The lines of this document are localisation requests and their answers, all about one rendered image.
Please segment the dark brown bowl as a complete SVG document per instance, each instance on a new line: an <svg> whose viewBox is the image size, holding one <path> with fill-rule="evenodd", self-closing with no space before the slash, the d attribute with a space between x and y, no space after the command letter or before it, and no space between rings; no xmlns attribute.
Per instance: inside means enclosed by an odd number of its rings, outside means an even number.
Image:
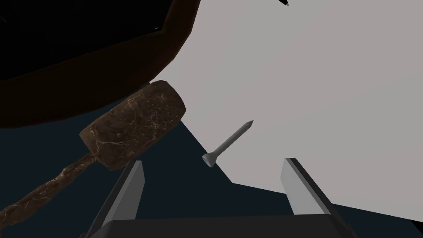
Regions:
<svg viewBox="0 0 423 238"><path fill-rule="evenodd" d="M160 31L0 83L0 129L66 120L128 97L176 57L201 0L173 0Z"/></svg>

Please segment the brown wooden mallet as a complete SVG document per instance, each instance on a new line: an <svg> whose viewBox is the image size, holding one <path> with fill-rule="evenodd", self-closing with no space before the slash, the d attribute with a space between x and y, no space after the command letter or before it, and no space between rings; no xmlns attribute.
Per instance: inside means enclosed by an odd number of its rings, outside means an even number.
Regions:
<svg viewBox="0 0 423 238"><path fill-rule="evenodd" d="M0 211L0 230L28 219L93 163L110 171L126 166L172 130L185 113L182 98L163 80L129 96L80 132L88 154Z"/></svg>

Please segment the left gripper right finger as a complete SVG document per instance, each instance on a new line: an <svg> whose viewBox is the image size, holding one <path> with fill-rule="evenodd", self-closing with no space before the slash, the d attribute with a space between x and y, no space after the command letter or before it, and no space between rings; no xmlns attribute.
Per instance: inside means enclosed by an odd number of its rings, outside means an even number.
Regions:
<svg viewBox="0 0 423 238"><path fill-rule="evenodd" d="M293 159L284 159L280 180L294 215L330 214Z"/></svg>

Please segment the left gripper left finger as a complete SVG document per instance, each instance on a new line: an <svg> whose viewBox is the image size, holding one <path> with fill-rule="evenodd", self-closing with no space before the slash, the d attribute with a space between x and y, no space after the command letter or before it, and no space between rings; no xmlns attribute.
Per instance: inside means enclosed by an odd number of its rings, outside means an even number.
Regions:
<svg viewBox="0 0 423 238"><path fill-rule="evenodd" d="M86 235L92 236L106 223L115 220L134 220L145 184L142 161L131 161L94 218Z"/></svg>

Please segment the grey metal nail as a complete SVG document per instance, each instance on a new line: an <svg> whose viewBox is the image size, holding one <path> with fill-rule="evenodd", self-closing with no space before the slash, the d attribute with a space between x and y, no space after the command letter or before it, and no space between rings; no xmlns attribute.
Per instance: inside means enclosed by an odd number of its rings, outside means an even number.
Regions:
<svg viewBox="0 0 423 238"><path fill-rule="evenodd" d="M218 156L228 149L239 137L241 137L252 126L253 122L253 120L246 122L213 152L202 155L202 160L206 163L206 165L212 168L216 164Z"/></svg>

